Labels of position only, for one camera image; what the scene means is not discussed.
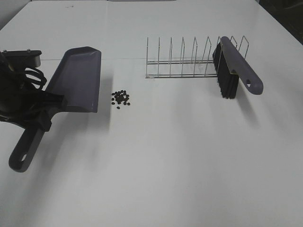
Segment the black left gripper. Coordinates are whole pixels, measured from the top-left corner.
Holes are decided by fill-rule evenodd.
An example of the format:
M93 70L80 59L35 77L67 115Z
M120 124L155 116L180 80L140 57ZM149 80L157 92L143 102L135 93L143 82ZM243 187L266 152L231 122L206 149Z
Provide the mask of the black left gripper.
M65 97L46 91L21 92L0 100L0 120L23 129L37 126L44 132L52 126L49 106L65 106Z

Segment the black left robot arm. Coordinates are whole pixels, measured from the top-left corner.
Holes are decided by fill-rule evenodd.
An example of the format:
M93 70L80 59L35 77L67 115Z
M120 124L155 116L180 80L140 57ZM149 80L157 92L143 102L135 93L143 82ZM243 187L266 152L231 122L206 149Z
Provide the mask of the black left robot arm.
M0 53L0 120L27 129L35 126L49 131L50 111L64 105L64 96L43 87L47 83L39 70L40 50Z

